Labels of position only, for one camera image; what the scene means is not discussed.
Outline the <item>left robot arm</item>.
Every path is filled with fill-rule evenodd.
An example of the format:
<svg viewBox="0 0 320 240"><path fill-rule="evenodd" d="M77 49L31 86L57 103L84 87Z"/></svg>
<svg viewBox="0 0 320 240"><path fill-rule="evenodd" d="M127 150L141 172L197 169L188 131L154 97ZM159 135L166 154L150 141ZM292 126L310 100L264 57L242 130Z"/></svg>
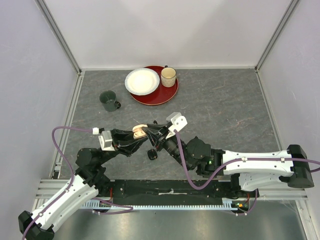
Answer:
<svg viewBox="0 0 320 240"><path fill-rule="evenodd" d="M110 179L102 165L116 157L130 157L147 140L140 124L132 130L105 130L94 127L90 133L98 136L100 148L82 148L77 154L77 170L70 180L46 203L32 212L18 216L19 230L24 240L52 240L62 224L87 201L104 197L110 191Z"/></svg>

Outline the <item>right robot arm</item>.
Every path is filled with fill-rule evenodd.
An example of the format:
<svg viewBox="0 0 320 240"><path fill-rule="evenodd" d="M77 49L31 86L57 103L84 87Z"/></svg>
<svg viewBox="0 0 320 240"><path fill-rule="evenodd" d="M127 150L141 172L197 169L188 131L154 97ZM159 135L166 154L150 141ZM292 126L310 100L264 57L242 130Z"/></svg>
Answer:
<svg viewBox="0 0 320 240"><path fill-rule="evenodd" d="M182 126L181 123L147 124L142 131L156 150L166 150L184 172L195 170L208 181L218 175L231 177L229 191L235 197L278 183L285 183L290 188L314 187L311 160L299 145L263 153L214 149L198 137L184 143L179 134Z"/></svg>

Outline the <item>pink earbud charging case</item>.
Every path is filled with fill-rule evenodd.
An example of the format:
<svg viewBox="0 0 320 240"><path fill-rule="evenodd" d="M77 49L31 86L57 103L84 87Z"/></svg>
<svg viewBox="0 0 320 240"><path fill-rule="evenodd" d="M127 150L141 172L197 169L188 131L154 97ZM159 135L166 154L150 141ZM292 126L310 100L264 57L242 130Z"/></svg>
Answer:
<svg viewBox="0 0 320 240"><path fill-rule="evenodd" d="M139 124L132 128L133 132L133 138L134 139L140 139L143 137L146 137L147 134L144 132L143 128L147 128L148 126L146 124Z"/></svg>

